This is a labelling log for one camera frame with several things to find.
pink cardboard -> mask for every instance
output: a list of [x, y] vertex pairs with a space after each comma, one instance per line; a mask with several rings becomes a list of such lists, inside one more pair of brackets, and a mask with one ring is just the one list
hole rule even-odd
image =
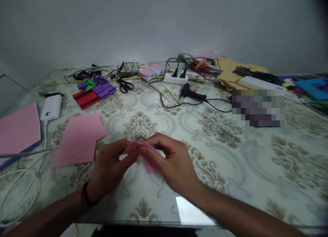
[[[160, 155], [159, 151], [156, 150], [154, 147], [152, 147], [151, 145], [149, 145], [147, 142], [142, 142], [142, 143], [139, 143], [139, 142], [132, 142], [128, 148], [122, 152], [122, 154], [129, 154], [131, 153], [132, 151], [134, 151], [135, 149], [137, 149], [138, 147], [140, 146], [146, 146], [146, 147], [149, 147], [151, 149], [153, 149], [155, 152], [158, 153], [158, 155]], [[148, 159], [143, 155], [143, 154], [139, 154], [139, 156], [141, 157], [141, 160], [143, 162], [143, 165], [144, 167], [146, 168], [147, 170], [147, 173], [148, 174], [153, 174], [153, 173], [157, 173], [159, 170], [158, 168], [156, 168], [156, 166], [152, 165]]]
[[[0, 154], [20, 153], [41, 139], [34, 102], [0, 119]], [[0, 164], [9, 158], [0, 158]]]
[[96, 142], [106, 135], [99, 113], [71, 117], [55, 151], [51, 167], [93, 161]]

black wristband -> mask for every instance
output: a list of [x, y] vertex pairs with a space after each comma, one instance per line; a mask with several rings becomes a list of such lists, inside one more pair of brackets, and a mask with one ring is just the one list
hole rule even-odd
[[95, 202], [95, 203], [92, 203], [92, 202], [90, 201], [90, 199], [89, 199], [89, 197], [88, 197], [88, 194], [86, 193], [86, 187], [88, 186], [88, 183], [89, 183], [89, 181], [87, 181], [87, 182], [83, 185], [83, 190], [82, 190], [82, 192], [83, 192], [83, 198], [84, 198], [84, 201], [86, 202], [86, 204], [87, 204], [88, 206], [95, 206], [96, 204], [99, 203], [99, 201], [98, 201], [98, 202]]

scissors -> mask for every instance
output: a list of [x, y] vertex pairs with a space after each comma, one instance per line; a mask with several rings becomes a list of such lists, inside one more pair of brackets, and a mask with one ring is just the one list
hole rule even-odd
[[134, 89], [134, 85], [132, 83], [122, 80], [122, 78], [119, 77], [118, 74], [116, 74], [115, 76], [116, 81], [120, 84], [120, 90], [122, 93], [127, 93], [129, 90]]

tablecloth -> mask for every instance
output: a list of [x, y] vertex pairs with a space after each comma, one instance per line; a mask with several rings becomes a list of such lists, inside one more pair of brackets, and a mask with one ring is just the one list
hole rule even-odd
[[[144, 80], [135, 79], [130, 80], [133, 91], [123, 94], [118, 90], [82, 111], [72, 98], [79, 91], [76, 84], [45, 84], [63, 82], [63, 75], [68, 74], [71, 71], [52, 72], [6, 114], [32, 102], [37, 102], [41, 112], [45, 98], [38, 92], [61, 92], [60, 117], [49, 121], [47, 127], [48, 147], [59, 144], [70, 117], [101, 113], [108, 135], [97, 142], [96, 153], [102, 144], [123, 138], [142, 142], [161, 132], [186, 144], [199, 179], [209, 187], [289, 224], [325, 226], [328, 122], [302, 104], [285, 104], [283, 127], [236, 127], [232, 113], [221, 113], [207, 104], [163, 108], [159, 94]], [[167, 97], [163, 98], [165, 105], [177, 104], [161, 83], [155, 84]], [[227, 99], [230, 95], [212, 82], [190, 84], [192, 90], [208, 98]], [[168, 86], [178, 96], [181, 86]], [[220, 101], [212, 104], [219, 109], [231, 108]], [[94, 161], [51, 168], [52, 156], [47, 152], [24, 157], [0, 171], [0, 219], [13, 221], [25, 213], [22, 220], [74, 192], [91, 177]], [[79, 221], [179, 225], [176, 196], [160, 173], [149, 175], [138, 159], [118, 188]]]

stick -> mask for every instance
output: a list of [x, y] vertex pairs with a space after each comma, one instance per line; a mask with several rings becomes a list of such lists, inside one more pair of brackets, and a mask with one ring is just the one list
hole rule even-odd
[[155, 85], [153, 85], [153, 87], [157, 90], [157, 91], [159, 91], [166, 99], [167, 99], [167, 101], [170, 101], [166, 96], [165, 96], [165, 94], [164, 93], [162, 93], [160, 90], [158, 90], [158, 88], [155, 86]]
[[168, 90], [168, 92], [172, 95], [172, 97], [180, 104], [180, 101], [178, 100], [178, 98], [170, 91], [170, 89], [167, 88], [166, 85], [164, 85], [164, 83], [162, 83], [163, 87], [165, 87], [166, 90]]

